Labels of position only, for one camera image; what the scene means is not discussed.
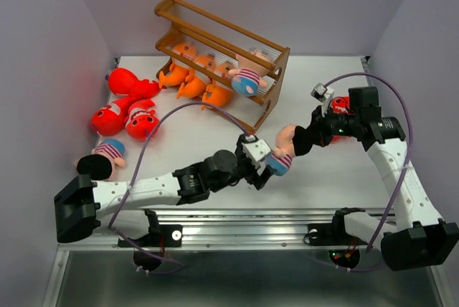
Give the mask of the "boy doll striped shirt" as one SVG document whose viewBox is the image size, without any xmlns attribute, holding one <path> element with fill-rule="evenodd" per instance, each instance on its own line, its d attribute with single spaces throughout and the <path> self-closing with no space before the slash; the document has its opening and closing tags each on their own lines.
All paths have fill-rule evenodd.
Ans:
<svg viewBox="0 0 459 307">
<path fill-rule="evenodd" d="M 237 67 L 228 71 L 232 88 L 244 97 L 255 96 L 259 88 L 267 88 L 265 76 L 269 69 L 241 55 L 236 55 Z"/>
</svg>

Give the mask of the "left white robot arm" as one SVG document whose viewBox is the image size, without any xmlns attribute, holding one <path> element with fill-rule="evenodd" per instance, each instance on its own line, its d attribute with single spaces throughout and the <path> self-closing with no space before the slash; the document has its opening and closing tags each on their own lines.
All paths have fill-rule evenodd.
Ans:
<svg viewBox="0 0 459 307">
<path fill-rule="evenodd" d="M 54 197 L 57 241 L 71 243 L 93 233 L 115 233 L 152 245 L 160 229 L 149 207 L 198 203 L 242 179 L 262 189 L 272 174 L 268 169 L 261 174 L 257 170 L 271 153 L 266 141 L 241 135 L 234 152 L 219 150 L 162 176 L 110 182 L 78 175 Z"/>
</svg>

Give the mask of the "boy doll blue pants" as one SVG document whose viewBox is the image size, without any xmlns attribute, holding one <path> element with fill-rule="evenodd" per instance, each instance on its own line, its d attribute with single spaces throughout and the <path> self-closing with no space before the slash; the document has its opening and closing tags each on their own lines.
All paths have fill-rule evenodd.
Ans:
<svg viewBox="0 0 459 307">
<path fill-rule="evenodd" d="M 289 124 L 275 137 L 272 153 L 266 158 L 266 166 L 276 176 L 285 175 L 296 156 L 306 155 L 317 140 L 315 131 L 310 128 Z"/>
</svg>

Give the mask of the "orange shark plush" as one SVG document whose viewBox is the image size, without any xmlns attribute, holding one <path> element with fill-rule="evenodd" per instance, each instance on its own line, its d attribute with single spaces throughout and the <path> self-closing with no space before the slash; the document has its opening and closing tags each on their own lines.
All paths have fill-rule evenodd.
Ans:
<svg viewBox="0 0 459 307">
<path fill-rule="evenodd" d="M 172 51 L 180 57 L 184 57 L 191 61 L 193 61 L 197 56 L 197 49 L 190 42 L 180 42 L 173 47 Z M 189 66 L 185 65 L 181 60 L 172 57 L 169 73 L 167 75 L 165 75 L 163 72 L 159 73 L 159 87 L 162 88 L 163 86 L 180 85 L 185 81 L 188 74 Z"/>
<path fill-rule="evenodd" d="M 210 72 L 214 71 L 215 55 L 208 53 L 198 56 L 194 63 Z M 201 95 L 212 82 L 212 79 L 200 70 L 190 69 L 185 81 L 180 85 L 176 98 L 195 98 Z"/>
<path fill-rule="evenodd" d="M 220 76 L 223 80 L 231 82 L 231 78 L 228 72 L 235 69 L 230 61 L 224 61 L 222 64 L 217 66 L 214 70 L 214 74 Z M 213 80 L 211 84 L 206 87 L 206 90 L 202 96 L 202 102 L 215 105 L 217 107 L 223 107 L 228 104 L 233 96 L 233 89 L 228 86 Z"/>
</svg>

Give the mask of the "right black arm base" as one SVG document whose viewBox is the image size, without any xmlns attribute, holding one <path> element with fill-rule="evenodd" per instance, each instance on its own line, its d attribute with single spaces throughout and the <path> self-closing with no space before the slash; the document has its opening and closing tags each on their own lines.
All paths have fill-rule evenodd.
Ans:
<svg viewBox="0 0 459 307">
<path fill-rule="evenodd" d="M 365 245 L 365 241 L 345 231 L 344 217 L 355 212 L 365 212 L 365 209 L 341 208 L 335 211 L 329 223 L 308 224 L 308 232 L 303 238 L 304 243 L 312 246 Z"/>
</svg>

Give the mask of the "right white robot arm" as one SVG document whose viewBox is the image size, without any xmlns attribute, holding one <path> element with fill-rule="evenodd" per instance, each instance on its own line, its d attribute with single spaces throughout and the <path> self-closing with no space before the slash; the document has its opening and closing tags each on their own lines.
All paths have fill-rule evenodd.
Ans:
<svg viewBox="0 0 459 307">
<path fill-rule="evenodd" d="M 337 242 L 356 238 L 382 254 L 393 271 L 441 265 L 458 243 L 458 226 L 432 205 L 408 155 L 410 142 L 395 117 L 382 116 L 375 87 L 349 89 L 349 110 L 331 108 L 334 91 L 322 84 L 311 95 L 321 102 L 311 122 L 320 134 L 355 138 L 363 146 L 389 195 L 377 219 L 359 208 L 335 213 L 330 234 Z"/>
</svg>

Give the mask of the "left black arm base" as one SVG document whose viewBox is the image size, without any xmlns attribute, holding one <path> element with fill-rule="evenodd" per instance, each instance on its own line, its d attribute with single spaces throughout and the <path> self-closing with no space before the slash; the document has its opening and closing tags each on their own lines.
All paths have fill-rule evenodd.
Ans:
<svg viewBox="0 0 459 307">
<path fill-rule="evenodd" d="M 150 209 L 121 212 L 115 228 L 141 247 L 181 247 L 183 226 L 159 222 Z"/>
</svg>

